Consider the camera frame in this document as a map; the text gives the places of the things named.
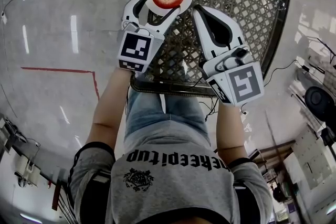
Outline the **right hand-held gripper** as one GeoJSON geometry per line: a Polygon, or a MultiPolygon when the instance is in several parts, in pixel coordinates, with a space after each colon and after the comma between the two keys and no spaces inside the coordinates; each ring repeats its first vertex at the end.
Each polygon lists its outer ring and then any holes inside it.
{"type": "Polygon", "coordinates": [[[195,5],[193,24],[207,60],[201,62],[203,78],[221,103],[242,106],[262,97],[264,83],[260,63],[254,61],[248,47],[242,45],[243,32],[238,23],[217,9],[195,5]]]}

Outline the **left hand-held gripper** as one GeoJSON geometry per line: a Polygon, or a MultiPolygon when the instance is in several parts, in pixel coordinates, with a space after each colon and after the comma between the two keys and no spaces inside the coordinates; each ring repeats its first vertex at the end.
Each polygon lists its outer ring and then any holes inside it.
{"type": "Polygon", "coordinates": [[[181,7],[172,8],[158,23],[138,25],[139,14],[147,0],[129,0],[123,11],[118,67],[132,72],[146,72],[164,42],[164,34],[179,15],[181,7]]]}

